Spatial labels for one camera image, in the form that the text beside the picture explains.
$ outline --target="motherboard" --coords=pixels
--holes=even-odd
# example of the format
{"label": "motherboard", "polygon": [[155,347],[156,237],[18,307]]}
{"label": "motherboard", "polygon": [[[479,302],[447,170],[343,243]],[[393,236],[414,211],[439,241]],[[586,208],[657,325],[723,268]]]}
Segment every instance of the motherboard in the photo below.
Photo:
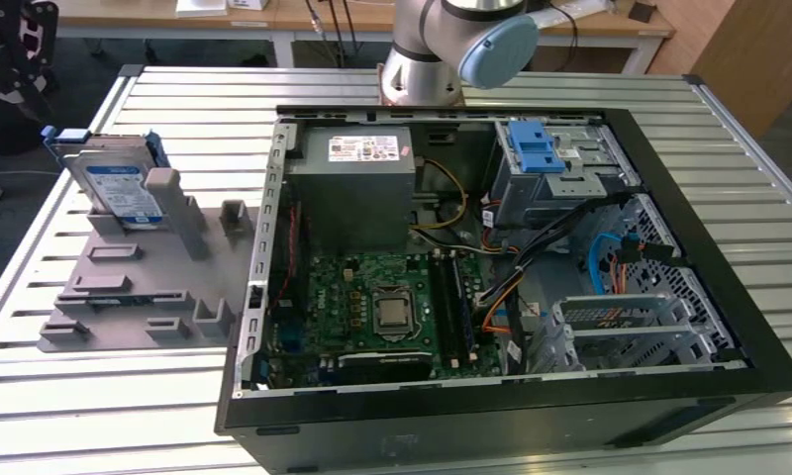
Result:
{"label": "motherboard", "polygon": [[495,343],[473,334],[474,255],[315,256],[308,284],[306,317],[278,328],[286,384],[338,384],[349,366],[353,380],[386,382],[366,378],[365,366],[381,377],[394,358],[398,371],[415,365],[429,375],[431,366],[431,379],[501,374]]}

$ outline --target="ram slot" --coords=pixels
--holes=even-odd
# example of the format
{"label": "ram slot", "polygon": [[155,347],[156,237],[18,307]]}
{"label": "ram slot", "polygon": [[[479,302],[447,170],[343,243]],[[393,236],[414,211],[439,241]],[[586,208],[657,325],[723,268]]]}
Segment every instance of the ram slot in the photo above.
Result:
{"label": "ram slot", "polygon": [[455,260],[449,256],[430,259],[430,280],[441,357],[445,364],[461,368],[469,361],[469,348],[463,331],[463,283]]}
{"label": "ram slot", "polygon": [[459,283],[459,314],[462,316],[463,340],[466,341],[469,361],[475,362],[478,360],[478,355],[475,354],[475,335],[473,334],[473,312],[470,309],[470,300],[466,297],[466,279],[463,278],[462,267],[459,266],[458,262],[455,262],[455,273],[457,282]]}

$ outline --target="cpu socket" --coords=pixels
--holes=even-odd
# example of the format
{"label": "cpu socket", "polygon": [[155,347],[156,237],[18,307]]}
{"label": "cpu socket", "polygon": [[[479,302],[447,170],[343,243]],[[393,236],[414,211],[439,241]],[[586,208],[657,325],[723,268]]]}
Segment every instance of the cpu socket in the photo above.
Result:
{"label": "cpu socket", "polygon": [[373,289],[373,329],[389,341],[414,332],[414,294],[407,286]]}

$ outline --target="floor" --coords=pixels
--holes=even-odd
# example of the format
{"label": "floor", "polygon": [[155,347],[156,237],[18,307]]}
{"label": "floor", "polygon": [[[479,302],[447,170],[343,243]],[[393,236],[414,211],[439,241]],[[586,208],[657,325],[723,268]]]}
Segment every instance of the floor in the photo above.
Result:
{"label": "floor", "polygon": [[[270,64],[275,64],[272,48],[267,42],[156,41],[152,47],[163,65],[252,65],[263,60],[254,57],[259,53],[267,57]],[[140,41],[108,40],[103,43],[103,50],[103,55],[92,56],[84,41],[58,41],[55,70],[62,89],[50,99],[58,111],[58,123],[63,127],[87,127],[122,65],[147,62]],[[387,51],[387,44],[363,45],[361,54],[350,61],[350,67],[375,67],[386,58]],[[296,56],[299,67],[332,66],[320,44],[299,43]],[[792,179],[792,105],[762,138],[761,144]],[[0,171],[22,170],[56,172],[59,166],[43,150],[0,156]],[[54,175],[0,175],[0,186],[4,189],[4,198],[0,201],[0,274],[55,182]]]}

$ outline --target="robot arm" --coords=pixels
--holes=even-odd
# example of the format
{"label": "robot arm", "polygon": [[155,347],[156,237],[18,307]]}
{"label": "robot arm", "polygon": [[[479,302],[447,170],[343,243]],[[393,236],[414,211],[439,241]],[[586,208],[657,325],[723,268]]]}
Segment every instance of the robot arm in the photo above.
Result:
{"label": "robot arm", "polygon": [[474,87],[503,85],[522,70],[538,45],[538,27],[525,0],[401,0],[394,47],[382,70],[391,105],[453,105],[462,80]]}

